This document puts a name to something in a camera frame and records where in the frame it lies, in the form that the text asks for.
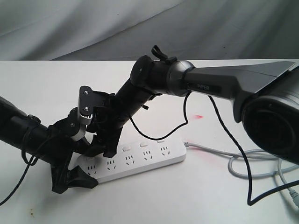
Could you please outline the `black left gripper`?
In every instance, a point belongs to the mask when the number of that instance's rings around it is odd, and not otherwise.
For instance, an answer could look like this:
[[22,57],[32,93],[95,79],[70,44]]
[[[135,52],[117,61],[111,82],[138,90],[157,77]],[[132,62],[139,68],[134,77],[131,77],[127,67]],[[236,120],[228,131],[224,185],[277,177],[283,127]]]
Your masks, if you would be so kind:
[[64,193],[68,188],[86,188],[93,189],[98,185],[98,181],[88,175],[80,166],[69,170],[70,160],[74,152],[85,154],[90,143],[83,137],[75,143],[66,133],[70,127],[67,118],[57,121],[51,126],[52,131],[56,134],[50,141],[50,149],[53,151],[54,159],[50,163],[52,191],[58,194]]

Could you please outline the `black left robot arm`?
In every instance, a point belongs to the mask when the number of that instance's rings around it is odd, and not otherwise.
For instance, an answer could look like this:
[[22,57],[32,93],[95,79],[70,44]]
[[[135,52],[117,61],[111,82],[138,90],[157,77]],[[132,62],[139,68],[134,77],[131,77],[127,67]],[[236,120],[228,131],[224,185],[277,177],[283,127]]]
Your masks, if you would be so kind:
[[68,188],[92,189],[98,181],[76,166],[68,169],[72,154],[81,153],[87,141],[75,142],[59,127],[46,127],[40,119],[27,115],[11,102],[0,99],[0,139],[21,150],[22,159],[29,166],[40,159],[50,164],[52,191],[62,194]]

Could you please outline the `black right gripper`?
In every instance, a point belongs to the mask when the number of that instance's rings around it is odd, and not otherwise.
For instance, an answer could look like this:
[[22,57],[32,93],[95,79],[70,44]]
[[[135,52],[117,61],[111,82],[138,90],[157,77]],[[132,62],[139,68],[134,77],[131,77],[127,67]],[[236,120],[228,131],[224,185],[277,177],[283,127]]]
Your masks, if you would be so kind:
[[117,153],[125,120],[120,118],[117,110],[113,108],[115,94],[100,91],[94,93],[93,119],[88,126],[88,132],[93,134],[93,138],[85,156],[95,157],[103,153],[104,157],[113,158]]

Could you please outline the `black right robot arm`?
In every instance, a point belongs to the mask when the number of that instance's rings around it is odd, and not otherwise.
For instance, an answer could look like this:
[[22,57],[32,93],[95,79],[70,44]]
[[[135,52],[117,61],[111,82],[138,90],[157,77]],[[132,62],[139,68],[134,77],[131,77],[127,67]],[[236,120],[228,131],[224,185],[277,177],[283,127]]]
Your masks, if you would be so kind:
[[258,147],[299,162],[299,68],[293,62],[197,68],[157,46],[152,54],[158,60],[140,57],[116,94],[100,94],[87,129],[94,137],[86,156],[113,157],[122,127],[147,101],[198,92],[230,100],[235,122]]

